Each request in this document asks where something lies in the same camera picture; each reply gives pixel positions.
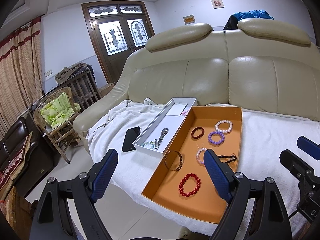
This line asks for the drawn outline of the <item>dark red bangle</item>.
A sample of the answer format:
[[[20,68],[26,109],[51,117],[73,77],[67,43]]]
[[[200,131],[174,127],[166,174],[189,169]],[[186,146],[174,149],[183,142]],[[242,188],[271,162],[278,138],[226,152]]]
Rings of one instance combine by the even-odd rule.
[[[204,128],[201,126],[195,127],[191,132],[191,137],[195,140],[200,139],[204,135]]]

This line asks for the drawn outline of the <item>black smartphone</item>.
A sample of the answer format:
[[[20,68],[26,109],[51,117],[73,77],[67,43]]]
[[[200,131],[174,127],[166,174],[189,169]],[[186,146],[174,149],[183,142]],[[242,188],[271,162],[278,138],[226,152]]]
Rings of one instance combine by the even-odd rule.
[[[123,152],[130,152],[135,150],[136,148],[133,145],[133,142],[139,137],[140,135],[140,127],[130,128],[126,131],[122,151]]]

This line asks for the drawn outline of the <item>white long jewelry box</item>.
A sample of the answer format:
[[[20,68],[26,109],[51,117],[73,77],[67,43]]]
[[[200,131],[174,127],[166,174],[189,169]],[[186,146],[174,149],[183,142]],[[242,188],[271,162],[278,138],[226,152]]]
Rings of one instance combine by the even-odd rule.
[[[133,142],[137,152],[154,157],[162,156],[184,122],[188,112],[194,106],[197,106],[197,98],[171,98]],[[168,128],[169,131],[161,142],[159,149],[156,150],[155,139],[160,137],[163,128]]]

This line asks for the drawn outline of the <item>orange cardboard box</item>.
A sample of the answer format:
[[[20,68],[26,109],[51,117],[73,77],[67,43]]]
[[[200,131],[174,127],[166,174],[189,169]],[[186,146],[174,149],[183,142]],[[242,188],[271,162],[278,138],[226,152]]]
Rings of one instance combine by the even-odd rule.
[[[198,126],[204,128],[204,135],[195,140],[191,132]],[[204,166],[204,151],[212,149],[216,155],[224,155],[223,161],[240,157],[241,132],[240,107],[192,107],[165,151],[180,152],[182,168],[169,171],[163,156],[142,195],[179,215],[217,224],[227,203],[219,197]]]

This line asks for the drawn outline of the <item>blue jacket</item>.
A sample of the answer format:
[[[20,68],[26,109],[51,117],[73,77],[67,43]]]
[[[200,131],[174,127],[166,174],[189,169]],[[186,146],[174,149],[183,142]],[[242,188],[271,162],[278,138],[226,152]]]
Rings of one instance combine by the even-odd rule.
[[[234,30],[238,28],[238,22],[247,18],[262,18],[268,20],[274,20],[272,16],[270,16],[266,10],[250,10],[246,12],[236,12],[232,14],[223,30]]]

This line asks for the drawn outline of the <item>striped beige curtain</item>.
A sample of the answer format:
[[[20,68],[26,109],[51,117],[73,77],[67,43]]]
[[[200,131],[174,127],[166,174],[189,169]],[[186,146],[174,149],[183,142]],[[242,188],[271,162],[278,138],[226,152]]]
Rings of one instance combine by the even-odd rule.
[[[43,94],[41,18],[1,40],[1,138]]]

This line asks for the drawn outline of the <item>dark leather chair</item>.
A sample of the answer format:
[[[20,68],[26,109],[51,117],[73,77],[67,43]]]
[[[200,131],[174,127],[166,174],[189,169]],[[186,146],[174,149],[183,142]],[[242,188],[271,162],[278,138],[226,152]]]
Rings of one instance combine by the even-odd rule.
[[[58,162],[57,150],[32,121],[20,117],[1,140],[1,200],[13,187],[26,197]]]

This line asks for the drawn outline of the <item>silver metal bangle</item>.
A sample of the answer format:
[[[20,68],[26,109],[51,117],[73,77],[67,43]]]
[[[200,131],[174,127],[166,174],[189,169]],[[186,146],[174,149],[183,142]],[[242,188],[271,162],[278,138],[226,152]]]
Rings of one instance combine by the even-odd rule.
[[[180,152],[170,150],[164,155],[164,165],[169,171],[178,172],[183,165],[183,157]]]

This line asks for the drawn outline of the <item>wall picture frame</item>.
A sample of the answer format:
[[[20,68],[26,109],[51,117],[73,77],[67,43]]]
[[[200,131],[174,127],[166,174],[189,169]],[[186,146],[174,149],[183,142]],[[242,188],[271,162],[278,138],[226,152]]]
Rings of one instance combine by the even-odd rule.
[[[214,9],[224,8],[224,3],[222,0],[211,0]]]

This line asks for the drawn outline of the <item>orange wall sign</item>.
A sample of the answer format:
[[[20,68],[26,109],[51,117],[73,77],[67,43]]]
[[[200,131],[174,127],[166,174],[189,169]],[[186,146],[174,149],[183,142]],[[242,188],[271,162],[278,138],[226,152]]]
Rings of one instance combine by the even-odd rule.
[[[185,16],[183,20],[185,24],[192,24],[196,22],[193,15]]]

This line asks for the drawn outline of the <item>beige leather sofa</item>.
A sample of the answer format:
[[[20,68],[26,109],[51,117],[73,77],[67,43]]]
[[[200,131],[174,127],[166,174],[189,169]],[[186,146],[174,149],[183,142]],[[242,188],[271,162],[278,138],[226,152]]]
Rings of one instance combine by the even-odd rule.
[[[276,20],[244,19],[235,30],[185,25],[151,37],[131,54],[119,80],[84,110],[73,127],[88,130],[129,99],[172,98],[319,120],[319,49],[298,27]]]

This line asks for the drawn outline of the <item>wooden glass door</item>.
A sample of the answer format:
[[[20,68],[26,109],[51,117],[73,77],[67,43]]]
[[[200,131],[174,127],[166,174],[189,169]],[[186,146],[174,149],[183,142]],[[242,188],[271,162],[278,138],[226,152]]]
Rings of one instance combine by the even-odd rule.
[[[81,5],[95,54],[108,83],[117,83],[127,58],[155,33],[144,2],[99,1]]]

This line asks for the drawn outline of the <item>silver wristwatch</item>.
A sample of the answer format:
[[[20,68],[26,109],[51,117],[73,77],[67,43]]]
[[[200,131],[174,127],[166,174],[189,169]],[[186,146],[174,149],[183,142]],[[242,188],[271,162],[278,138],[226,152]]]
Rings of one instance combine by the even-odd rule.
[[[168,133],[168,128],[163,128],[161,131],[161,135],[158,139],[155,139],[155,149],[158,150],[161,142],[163,141],[165,135]]]

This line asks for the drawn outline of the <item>wicker chair green cushion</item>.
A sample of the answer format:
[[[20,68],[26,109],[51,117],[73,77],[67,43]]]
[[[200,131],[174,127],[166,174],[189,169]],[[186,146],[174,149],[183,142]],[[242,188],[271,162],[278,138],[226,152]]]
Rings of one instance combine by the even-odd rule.
[[[80,114],[80,105],[72,97],[70,87],[62,87],[46,94],[33,107],[33,119],[66,163],[69,146],[80,142],[78,133],[73,128],[73,121]]]

